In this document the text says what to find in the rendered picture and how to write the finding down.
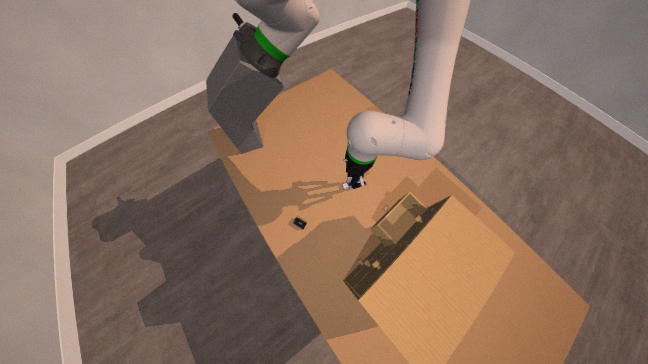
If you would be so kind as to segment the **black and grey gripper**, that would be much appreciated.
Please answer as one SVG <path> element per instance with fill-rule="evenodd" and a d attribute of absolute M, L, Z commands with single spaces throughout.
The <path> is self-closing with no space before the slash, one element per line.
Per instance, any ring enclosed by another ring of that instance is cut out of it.
<path fill-rule="evenodd" d="M 350 169 L 347 164 L 346 164 L 346 172 L 348 173 L 346 183 L 351 182 L 349 183 L 348 190 L 352 190 L 366 185 L 366 182 L 362 179 L 364 177 L 364 173 L 366 172 L 356 172 Z"/>

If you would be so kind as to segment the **small tan wooden chest of drawers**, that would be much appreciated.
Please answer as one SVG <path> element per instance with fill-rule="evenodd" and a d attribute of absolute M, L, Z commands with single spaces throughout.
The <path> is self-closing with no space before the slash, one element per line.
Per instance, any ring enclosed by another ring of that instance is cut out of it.
<path fill-rule="evenodd" d="M 354 288 L 345 280 L 359 265 L 343 280 L 410 364 L 448 361 L 515 254 L 447 198 L 412 242 L 381 247 L 409 244 L 361 297 L 366 276 Z"/>

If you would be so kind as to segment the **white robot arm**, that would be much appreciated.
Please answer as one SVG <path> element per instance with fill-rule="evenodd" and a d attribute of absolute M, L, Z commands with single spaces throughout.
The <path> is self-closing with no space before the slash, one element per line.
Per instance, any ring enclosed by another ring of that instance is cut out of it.
<path fill-rule="evenodd" d="M 239 26 L 233 35 L 242 43 L 240 51 L 252 66 L 272 78 L 320 21 L 312 0 L 235 1 L 261 20 L 255 27 L 233 14 Z M 416 0 L 413 68 L 404 114 L 368 110 L 351 119 L 344 159 L 350 169 L 368 171 L 378 155 L 426 160 L 441 150 L 452 73 L 469 4 L 470 0 Z"/>

